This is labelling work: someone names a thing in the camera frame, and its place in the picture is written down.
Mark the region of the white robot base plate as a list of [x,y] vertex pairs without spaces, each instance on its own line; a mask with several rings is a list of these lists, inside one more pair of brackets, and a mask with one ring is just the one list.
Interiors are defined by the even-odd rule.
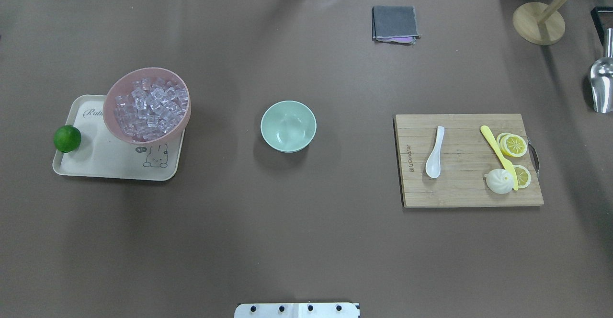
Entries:
[[244,303],[236,307],[235,318],[359,318],[358,303]]

